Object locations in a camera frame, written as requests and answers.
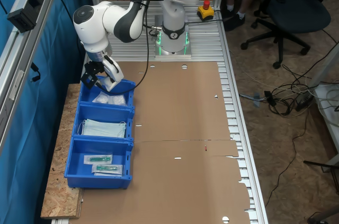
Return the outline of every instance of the surgical mask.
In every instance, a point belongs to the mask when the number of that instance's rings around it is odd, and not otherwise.
[[[126,131],[125,122],[107,123],[107,122],[97,122],[97,121],[87,119],[82,122],[82,126],[83,126],[83,129],[82,129],[81,135],[112,137],[112,138],[124,138],[125,137],[125,131]]]

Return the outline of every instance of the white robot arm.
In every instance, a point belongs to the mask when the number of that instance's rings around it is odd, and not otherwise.
[[[122,42],[132,42],[142,32],[146,6],[149,1],[136,0],[125,10],[110,2],[95,6],[82,6],[73,15],[75,30],[92,62],[85,65],[83,83],[91,88],[98,81],[96,74],[106,72],[108,77],[101,81],[110,91],[122,79],[119,65],[111,58],[112,48],[108,34],[114,34]]]
[[[199,0],[163,0],[160,2],[164,19],[161,44],[164,50],[177,52],[185,48],[185,9],[183,4],[196,4]],[[101,2],[95,6],[82,6],[73,15],[75,30],[89,58],[82,82],[91,88],[103,84],[111,91],[122,79],[119,65],[111,58],[112,48],[108,34],[114,34],[122,42],[128,43],[139,38],[149,0],[131,1],[127,10],[111,2]],[[98,80],[97,73],[106,72],[104,80]]]

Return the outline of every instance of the green syringe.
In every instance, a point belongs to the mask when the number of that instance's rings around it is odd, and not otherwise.
[[[111,160],[110,156],[106,157],[92,157],[90,158],[91,162],[109,162]]]
[[[96,170],[97,170],[97,171],[117,171],[117,170],[118,170],[118,167],[115,167],[115,166],[100,166],[100,165],[97,165],[97,166],[96,166]]]

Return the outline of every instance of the office chair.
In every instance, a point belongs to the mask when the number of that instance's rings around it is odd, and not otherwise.
[[[322,4],[323,0],[263,0],[259,10],[254,12],[260,16],[260,12],[269,15],[274,24],[263,19],[257,19],[251,27],[256,29],[258,23],[271,31],[248,39],[241,44],[241,49],[248,48],[250,42],[274,37],[274,43],[278,43],[279,61],[273,64],[274,69],[280,68],[283,60],[283,39],[291,40],[303,47],[302,55],[306,55],[310,46],[293,33],[308,33],[322,30],[331,22],[327,9]]]

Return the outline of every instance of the blue storage bin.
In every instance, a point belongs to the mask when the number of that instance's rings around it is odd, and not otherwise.
[[[116,85],[115,88],[113,88],[112,92],[122,93],[129,89],[132,89],[133,87],[135,87],[135,85],[136,83],[123,79],[118,85]],[[100,92],[102,92],[102,90],[97,86],[93,86],[92,89],[88,89],[83,83],[81,83],[79,102],[93,103],[92,101],[100,94]],[[134,89],[123,94],[123,96],[125,97],[126,105],[127,105],[126,107],[129,107],[132,109],[134,109],[133,95],[134,95]]]
[[[94,138],[95,136],[81,135],[82,125],[81,123],[86,119],[91,119],[97,122],[109,122],[109,123],[126,123],[126,131],[124,138],[114,137],[100,137],[102,139],[115,139],[133,141],[132,139],[132,123],[134,117],[134,110],[128,107],[116,106],[116,105],[93,105],[86,103],[78,103],[76,110],[73,136]]]
[[[69,187],[126,189],[132,181],[130,174],[132,142],[72,137],[65,168]],[[96,176],[92,165],[84,164],[84,155],[112,154],[112,164],[123,165],[122,176]]]

